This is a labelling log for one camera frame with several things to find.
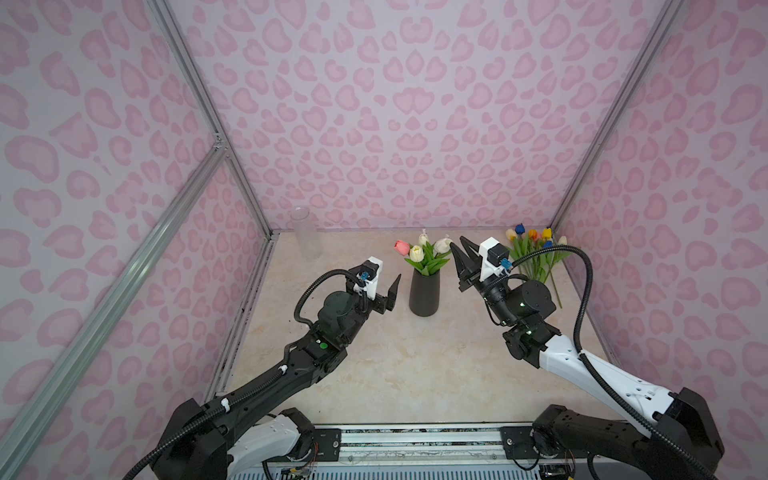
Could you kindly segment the dark grey vase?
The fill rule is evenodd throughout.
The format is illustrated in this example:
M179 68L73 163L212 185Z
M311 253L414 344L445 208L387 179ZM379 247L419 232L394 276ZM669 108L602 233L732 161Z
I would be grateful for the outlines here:
M419 317L434 315L440 303L441 277L440 271L425 276L417 270L413 271L409 294L409 308Z

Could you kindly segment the pink tulip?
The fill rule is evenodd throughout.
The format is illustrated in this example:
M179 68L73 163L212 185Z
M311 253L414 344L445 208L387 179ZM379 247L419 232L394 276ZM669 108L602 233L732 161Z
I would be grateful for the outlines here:
M422 257L419 245L413 246L405 241L398 240L394 245L394 249L414 268L421 269L424 258Z

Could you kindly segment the clear plastic cup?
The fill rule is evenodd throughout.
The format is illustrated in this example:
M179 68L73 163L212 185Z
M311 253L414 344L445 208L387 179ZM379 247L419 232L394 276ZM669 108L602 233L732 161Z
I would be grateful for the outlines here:
M310 209L297 206L290 211L290 219L302 255L307 259L316 259L322 254L322 244Z

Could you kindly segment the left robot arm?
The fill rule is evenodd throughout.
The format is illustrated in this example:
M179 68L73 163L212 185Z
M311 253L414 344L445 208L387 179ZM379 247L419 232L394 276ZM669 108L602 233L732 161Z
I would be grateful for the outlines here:
M126 473L150 468L159 479L229 479L279 457L313 461L315 427L296 408L273 410L330 375L372 313L394 309L399 284L377 292L381 267L368 259L320 275L299 297L295 321L307 332L283 349L281 360L245 385L173 412L157 446Z

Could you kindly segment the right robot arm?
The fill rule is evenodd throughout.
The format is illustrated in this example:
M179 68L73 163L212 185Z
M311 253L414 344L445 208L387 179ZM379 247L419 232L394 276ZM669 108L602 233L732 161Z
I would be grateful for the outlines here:
M678 392L647 382L590 353L581 329L593 284L589 256L570 245L553 245L511 259L494 238L477 245L467 238L450 246L459 288L475 289L494 323L504 328L510 355L567 380L619 414L609 420L548 406L532 423L530 438L542 457L568 450L587 453L644 472L651 479L712 479L724 456L724 443L706 400L695 391ZM555 305L547 286L517 273L524 263L546 254L579 257L586 279L573 334L548 323Z

